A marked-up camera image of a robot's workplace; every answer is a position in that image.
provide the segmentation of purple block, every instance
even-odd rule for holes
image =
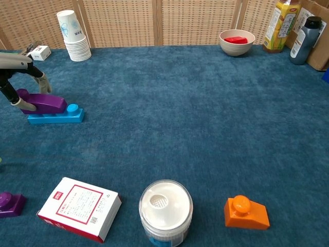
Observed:
[[[58,114],[63,113],[67,107],[64,98],[49,94],[30,94],[26,89],[18,89],[18,95],[26,102],[36,106],[36,111],[21,111],[24,114]]]
[[[0,218],[15,217],[21,215],[26,198],[21,195],[12,195],[9,192],[0,194]]]

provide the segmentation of wall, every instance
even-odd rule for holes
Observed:
[[[242,28],[263,42],[276,0],[0,0],[0,49],[65,48],[56,13],[73,9],[91,47],[218,44]]]

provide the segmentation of red block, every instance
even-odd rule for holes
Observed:
[[[247,38],[243,38],[240,36],[225,38],[224,40],[227,42],[233,43],[233,44],[247,44],[248,43]]]

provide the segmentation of dark bottle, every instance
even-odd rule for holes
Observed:
[[[321,18],[310,16],[305,25],[299,30],[294,46],[290,51],[290,61],[296,65],[302,65],[318,39],[321,27]]]

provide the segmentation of cardboard box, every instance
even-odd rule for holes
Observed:
[[[297,33],[305,24],[308,16],[316,15],[321,17],[322,30],[316,45],[307,58],[307,63],[316,70],[326,70],[329,67],[329,9],[310,0],[302,0],[301,5],[302,9],[286,41],[286,46],[290,49],[293,47]]]
[[[328,8],[329,7],[329,0],[314,0],[319,5]]]
[[[120,205],[116,192],[63,178],[37,216],[49,224],[103,243]]]
[[[47,45],[39,45],[33,51],[30,52],[33,60],[45,61],[49,57],[51,51]]]

